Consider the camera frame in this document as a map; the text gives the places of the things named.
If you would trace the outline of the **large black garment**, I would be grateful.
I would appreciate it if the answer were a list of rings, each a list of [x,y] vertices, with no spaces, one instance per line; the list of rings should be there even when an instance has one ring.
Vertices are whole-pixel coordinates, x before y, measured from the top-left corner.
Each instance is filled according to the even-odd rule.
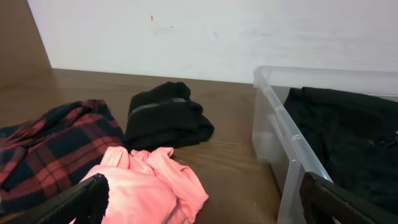
[[[397,102],[303,87],[284,107],[336,185],[397,213]]]

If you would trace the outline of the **clear plastic storage bin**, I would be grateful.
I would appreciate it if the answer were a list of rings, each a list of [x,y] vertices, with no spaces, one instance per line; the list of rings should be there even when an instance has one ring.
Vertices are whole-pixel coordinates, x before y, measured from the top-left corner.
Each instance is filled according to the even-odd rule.
[[[306,172],[330,176],[284,107],[291,88],[310,86],[397,100],[397,73],[260,66],[254,70],[257,89],[252,143],[259,160],[268,162],[282,193],[278,223],[305,223],[300,184]]]

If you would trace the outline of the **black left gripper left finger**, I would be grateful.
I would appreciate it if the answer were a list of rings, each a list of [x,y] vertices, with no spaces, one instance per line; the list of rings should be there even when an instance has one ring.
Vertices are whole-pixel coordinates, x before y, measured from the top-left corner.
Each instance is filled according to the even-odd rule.
[[[108,180],[97,173],[6,224],[101,224],[108,203]]]

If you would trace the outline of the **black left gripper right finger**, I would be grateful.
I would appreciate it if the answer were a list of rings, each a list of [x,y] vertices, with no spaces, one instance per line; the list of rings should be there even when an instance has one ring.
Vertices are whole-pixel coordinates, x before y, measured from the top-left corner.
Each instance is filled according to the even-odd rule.
[[[397,215],[355,196],[314,172],[304,174],[299,193],[307,224],[397,224]]]

